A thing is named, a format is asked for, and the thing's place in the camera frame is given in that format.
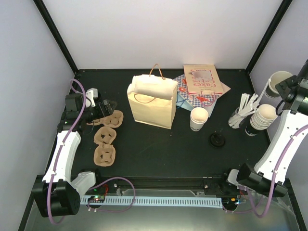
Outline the kraft paper bag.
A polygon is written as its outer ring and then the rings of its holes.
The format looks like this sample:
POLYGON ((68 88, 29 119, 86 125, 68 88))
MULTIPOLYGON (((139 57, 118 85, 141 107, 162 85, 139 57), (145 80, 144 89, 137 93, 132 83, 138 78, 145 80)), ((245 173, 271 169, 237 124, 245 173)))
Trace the kraft paper bag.
POLYGON ((142 74, 134 76, 127 96, 136 122, 171 129, 176 113, 178 82, 163 76, 142 74))

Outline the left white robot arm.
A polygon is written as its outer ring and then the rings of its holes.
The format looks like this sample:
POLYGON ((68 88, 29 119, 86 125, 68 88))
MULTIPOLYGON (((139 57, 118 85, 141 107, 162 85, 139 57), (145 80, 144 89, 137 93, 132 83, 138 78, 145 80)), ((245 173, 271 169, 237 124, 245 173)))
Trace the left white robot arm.
POLYGON ((57 127, 57 144, 49 169, 32 188, 34 200, 43 217, 75 215, 80 208, 80 199, 88 189, 98 192, 103 188, 103 179, 95 172, 81 172, 72 180, 71 170, 86 125, 110 116, 116 106, 115 101, 102 100, 100 95, 66 95, 65 110, 57 127))

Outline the single white stirrer packet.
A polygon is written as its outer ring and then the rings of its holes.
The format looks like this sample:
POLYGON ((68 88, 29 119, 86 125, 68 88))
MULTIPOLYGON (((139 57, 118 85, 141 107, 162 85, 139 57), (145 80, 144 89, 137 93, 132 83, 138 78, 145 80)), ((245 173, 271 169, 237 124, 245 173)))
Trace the single white stirrer packet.
POLYGON ((260 104, 260 101, 262 99, 262 97, 264 96, 266 89, 269 85, 270 80, 268 79, 267 83, 265 84, 265 87, 263 88, 262 92, 259 94, 258 99, 257 99, 257 104, 260 104))

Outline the black lid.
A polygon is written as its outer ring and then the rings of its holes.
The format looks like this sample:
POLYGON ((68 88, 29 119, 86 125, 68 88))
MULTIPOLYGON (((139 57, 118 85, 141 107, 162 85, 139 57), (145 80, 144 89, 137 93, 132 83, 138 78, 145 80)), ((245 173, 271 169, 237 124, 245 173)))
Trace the black lid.
POLYGON ((221 133, 214 132, 209 136, 209 143, 213 147, 220 148, 226 143, 226 138, 221 133))

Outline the single black paper cup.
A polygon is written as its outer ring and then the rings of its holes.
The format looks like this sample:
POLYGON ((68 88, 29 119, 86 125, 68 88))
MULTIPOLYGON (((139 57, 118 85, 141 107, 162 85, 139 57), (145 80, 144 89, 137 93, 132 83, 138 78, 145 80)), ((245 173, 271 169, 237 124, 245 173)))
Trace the single black paper cup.
POLYGON ((287 71, 278 71, 278 72, 273 73, 268 80, 268 85, 265 90, 265 95, 268 98, 279 97, 279 93, 276 89, 276 85, 288 79, 291 76, 292 74, 287 71))

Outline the pulp cup carrier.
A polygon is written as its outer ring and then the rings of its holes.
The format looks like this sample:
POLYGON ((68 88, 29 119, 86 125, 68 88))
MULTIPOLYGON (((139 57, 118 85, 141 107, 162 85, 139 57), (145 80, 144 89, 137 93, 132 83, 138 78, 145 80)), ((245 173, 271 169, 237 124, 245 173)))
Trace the pulp cup carrier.
POLYGON ((124 114, 122 113, 122 111, 114 110, 112 115, 96 119, 91 123, 87 123, 87 125, 89 126, 104 125, 110 128, 118 128, 122 125, 123 119, 124 119, 124 114))
POLYGON ((116 150, 112 142, 116 138, 116 131, 110 127, 101 127, 94 135, 94 143, 98 145, 94 151, 94 163, 101 167, 111 166, 116 158, 116 150))

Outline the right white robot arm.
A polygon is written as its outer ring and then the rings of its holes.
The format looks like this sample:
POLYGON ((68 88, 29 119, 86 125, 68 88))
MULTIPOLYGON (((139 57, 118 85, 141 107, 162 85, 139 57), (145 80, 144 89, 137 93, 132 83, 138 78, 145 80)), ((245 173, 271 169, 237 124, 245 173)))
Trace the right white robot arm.
POLYGON ((287 169, 308 133, 308 65, 297 75, 276 84, 284 102, 278 129, 262 158, 254 167, 241 165, 219 181, 219 189, 229 194, 236 189, 252 189, 267 197, 283 197, 287 169))

